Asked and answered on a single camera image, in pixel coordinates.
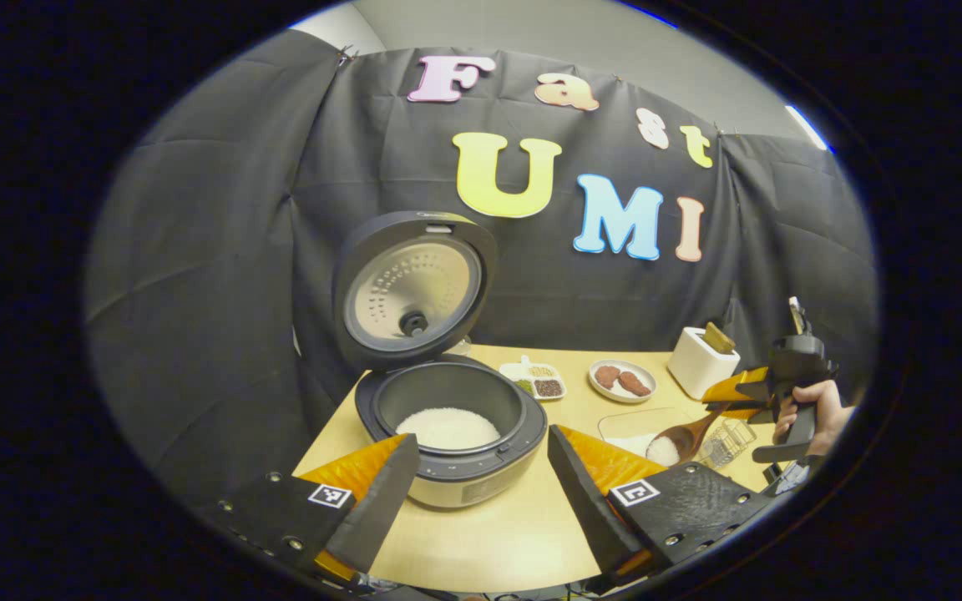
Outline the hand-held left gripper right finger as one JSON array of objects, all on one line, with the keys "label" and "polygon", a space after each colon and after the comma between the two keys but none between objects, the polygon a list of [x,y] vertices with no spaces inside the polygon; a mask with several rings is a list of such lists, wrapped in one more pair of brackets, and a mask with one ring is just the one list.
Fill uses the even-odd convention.
[{"label": "hand-held left gripper right finger", "polygon": [[600,568],[589,585],[626,585],[686,562],[772,501],[698,462],[662,467],[572,427],[549,427],[547,457]]}]

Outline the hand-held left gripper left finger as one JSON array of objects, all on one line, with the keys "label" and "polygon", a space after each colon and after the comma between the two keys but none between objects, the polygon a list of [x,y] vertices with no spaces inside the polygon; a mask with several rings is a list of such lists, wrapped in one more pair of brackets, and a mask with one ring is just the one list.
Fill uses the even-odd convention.
[{"label": "hand-held left gripper left finger", "polygon": [[214,525],[286,569],[356,585],[419,465],[416,435],[394,435],[300,476],[268,472],[218,499]]}]

